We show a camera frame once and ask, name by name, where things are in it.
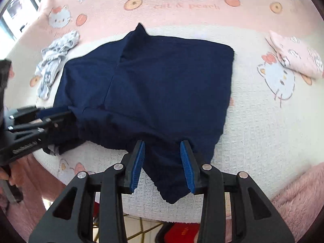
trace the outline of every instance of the silver screw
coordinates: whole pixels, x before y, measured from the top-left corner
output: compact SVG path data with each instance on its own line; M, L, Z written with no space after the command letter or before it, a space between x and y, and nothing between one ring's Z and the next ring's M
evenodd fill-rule
M77 176L78 176L78 178L82 179L82 178L86 177L86 172L79 172Z
M212 169L212 166L210 164L204 164L202 166L203 166L203 169L206 170L206 171L209 171L209 170Z
M246 173L246 172L240 172L239 173L239 177L241 177L241 178L247 178L248 177L248 174Z
M115 170L121 170L121 169L123 169L124 168L124 165L122 165L122 164L115 164L114 165L114 169Z

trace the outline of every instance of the dark blue garment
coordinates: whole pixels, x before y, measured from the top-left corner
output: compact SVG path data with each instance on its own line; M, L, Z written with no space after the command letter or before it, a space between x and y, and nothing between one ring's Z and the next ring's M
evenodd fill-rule
M164 200L189 193L180 142L206 162L223 133L234 51L204 40L149 36L143 26L64 66L54 107L68 106L79 138L132 151Z

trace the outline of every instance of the bed sheet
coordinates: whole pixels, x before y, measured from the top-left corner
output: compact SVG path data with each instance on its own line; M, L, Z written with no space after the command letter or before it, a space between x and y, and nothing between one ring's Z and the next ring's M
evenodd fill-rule
M8 55L14 76L6 106L52 106L61 73L48 101L36 100L38 85L32 83L40 50L52 40L78 30L80 44L68 54L72 59L123 38L138 22L150 35L205 39L234 49L231 102L214 166L232 174L247 171L271 198L324 161L324 81L289 72L287 85L278 88L283 68L264 38L269 30L296 36L324 56L324 24L310 0L42 0L38 19ZM86 142L59 157L34 154L68 183L80 170L104 171L125 153ZM199 222L202 201L187 195L167 204L143 171L135 193L123 196L125 213L173 222Z

